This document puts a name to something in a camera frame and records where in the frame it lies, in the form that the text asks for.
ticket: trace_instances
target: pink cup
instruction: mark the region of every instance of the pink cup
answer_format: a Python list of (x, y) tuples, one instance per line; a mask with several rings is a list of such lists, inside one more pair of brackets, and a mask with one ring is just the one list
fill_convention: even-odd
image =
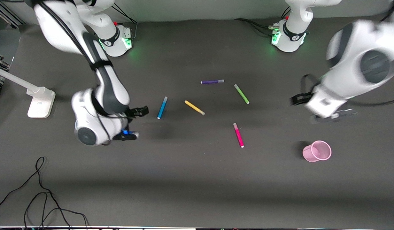
[(311, 145), (304, 147), (302, 154), (308, 162), (317, 162), (329, 159), (332, 155), (332, 149), (326, 142), (317, 140)]

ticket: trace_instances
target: gray table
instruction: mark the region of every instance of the gray table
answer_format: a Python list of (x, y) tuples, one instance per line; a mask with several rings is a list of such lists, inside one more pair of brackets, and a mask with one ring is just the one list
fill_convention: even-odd
[[(91, 225), (394, 229), (394, 104), (356, 108), (358, 118), (336, 124), (311, 124), (309, 111), (289, 104), (302, 75), (328, 70), (327, 44), (352, 20), (315, 19), (291, 54), (277, 51), (244, 22), (141, 23), (134, 49), (112, 61), (131, 106), (148, 105), (150, 114), (131, 123), (139, 140), (107, 147), (84, 146), (73, 133), (71, 96), (95, 82), (84, 58), (50, 46), (38, 26), (24, 28), (11, 73), (57, 96), (49, 118), (29, 119), (30, 97), (5, 83), (0, 200), (27, 179), (39, 156), (47, 156), (44, 185)], [(225, 83), (200, 85), (214, 79)], [(168, 104), (157, 120), (164, 96)], [(394, 78), (358, 97), (389, 99)], [(303, 159), (301, 146), (314, 140), (331, 145), (331, 159)], [(38, 191), (34, 179), (12, 195), (0, 208), (0, 225), (22, 225)], [(42, 204), (31, 207), (34, 224), (41, 211)], [(83, 224), (79, 216), (67, 217)], [(52, 224), (64, 225), (59, 216)]]

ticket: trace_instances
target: pink marker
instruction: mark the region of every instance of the pink marker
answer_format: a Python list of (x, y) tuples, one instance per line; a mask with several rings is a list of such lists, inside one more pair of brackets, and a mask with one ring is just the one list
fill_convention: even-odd
[(243, 148), (244, 142), (242, 141), (241, 134), (239, 133), (238, 126), (236, 126), (236, 123), (234, 123), (234, 129), (235, 129), (236, 138), (238, 138), (239, 146)]

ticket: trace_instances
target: purple marker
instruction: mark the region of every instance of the purple marker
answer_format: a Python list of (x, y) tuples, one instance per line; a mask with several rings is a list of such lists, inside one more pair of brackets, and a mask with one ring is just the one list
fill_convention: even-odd
[(201, 84), (224, 83), (224, 80), (203, 80)]

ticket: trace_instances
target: blue marker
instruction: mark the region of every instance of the blue marker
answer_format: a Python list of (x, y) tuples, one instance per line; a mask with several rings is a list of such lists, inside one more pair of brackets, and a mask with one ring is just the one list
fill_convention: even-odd
[(160, 119), (161, 115), (163, 115), (163, 110), (166, 107), (167, 99), (168, 99), (168, 97), (165, 96), (164, 100), (163, 100), (163, 104), (161, 104), (161, 107), (160, 107), (160, 112), (157, 115), (157, 119)]

